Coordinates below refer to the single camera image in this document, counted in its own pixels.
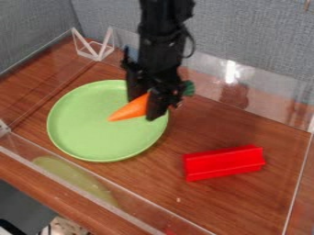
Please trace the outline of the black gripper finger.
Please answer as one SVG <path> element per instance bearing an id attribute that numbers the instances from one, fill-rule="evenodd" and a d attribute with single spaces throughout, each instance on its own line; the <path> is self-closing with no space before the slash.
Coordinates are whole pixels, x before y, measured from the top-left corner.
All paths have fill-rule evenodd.
<path id="1" fill-rule="evenodd" d="M 126 71 L 126 100 L 132 101 L 148 90 L 148 79 L 142 70 Z"/>
<path id="2" fill-rule="evenodd" d="M 182 84 L 174 87 L 154 86 L 150 88 L 145 106 L 145 119 L 148 121 L 161 117 L 169 106 L 177 107 L 182 100 L 184 89 Z"/>

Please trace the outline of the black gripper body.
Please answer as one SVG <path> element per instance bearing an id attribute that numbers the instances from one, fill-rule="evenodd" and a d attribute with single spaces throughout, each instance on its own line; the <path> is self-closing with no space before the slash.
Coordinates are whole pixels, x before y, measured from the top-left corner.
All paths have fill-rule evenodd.
<path id="1" fill-rule="evenodd" d="M 174 30 L 166 35 L 153 35 L 140 30 L 137 58 L 130 56 L 130 48 L 124 47 L 121 67 L 128 70 L 142 70 L 148 79 L 148 90 L 154 86 L 185 86 L 177 74 L 181 60 L 194 51 L 194 40 L 186 30 Z"/>

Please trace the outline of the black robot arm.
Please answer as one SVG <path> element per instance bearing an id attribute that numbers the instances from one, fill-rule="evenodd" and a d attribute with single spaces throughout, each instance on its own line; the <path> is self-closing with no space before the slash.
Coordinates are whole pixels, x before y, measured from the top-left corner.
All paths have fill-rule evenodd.
<path id="1" fill-rule="evenodd" d="M 148 121 L 161 117 L 169 106 L 177 107 L 184 96 L 194 94 L 194 85 L 182 81 L 177 69 L 192 56 L 196 43 L 185 21 L 192 18 L 193 0 L 138 0 L 141 19 L 137 59 L 124 47 L 121 68 L 126 71 L 126 100 L 148 94 L 144 105 Z"/>

